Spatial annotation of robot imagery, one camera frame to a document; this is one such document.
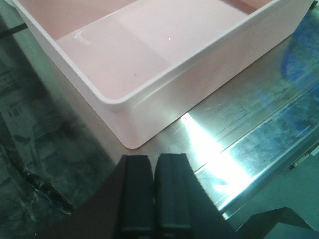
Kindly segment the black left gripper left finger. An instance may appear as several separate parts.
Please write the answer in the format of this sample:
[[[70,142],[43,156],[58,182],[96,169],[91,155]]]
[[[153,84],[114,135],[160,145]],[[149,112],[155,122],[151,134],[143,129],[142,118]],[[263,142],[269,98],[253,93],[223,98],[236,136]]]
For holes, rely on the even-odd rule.
[[[152,239],[153,173],[146,155],[123,155],[96,194],[38,239]]]

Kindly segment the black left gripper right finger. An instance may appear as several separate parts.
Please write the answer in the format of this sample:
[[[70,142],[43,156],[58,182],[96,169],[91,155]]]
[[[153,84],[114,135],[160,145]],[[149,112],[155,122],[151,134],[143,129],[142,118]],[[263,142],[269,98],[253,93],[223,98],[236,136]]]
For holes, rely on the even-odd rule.
[[[158,239],[237,239],[197,180],[186,154],[161,154],[155,170]]]

